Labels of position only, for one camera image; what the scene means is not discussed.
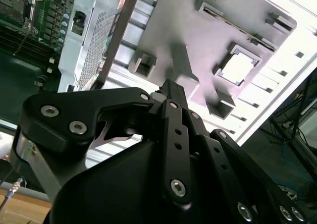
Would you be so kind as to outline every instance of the green circuit board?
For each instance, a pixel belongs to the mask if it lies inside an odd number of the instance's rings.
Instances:
[[[60,53],[74,0],[0,0],[0,25]]]

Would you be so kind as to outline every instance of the perforated metal mesh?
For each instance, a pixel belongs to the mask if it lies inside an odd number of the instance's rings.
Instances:
[[[78,81],[78,89],[82,90],[88,81],[96,75],[98,65],[102,59],[105,43],[109,35],[115,15],[118,13],[116,8],[109,9],[98,16],[92,40],[85,59],[83,71]]]

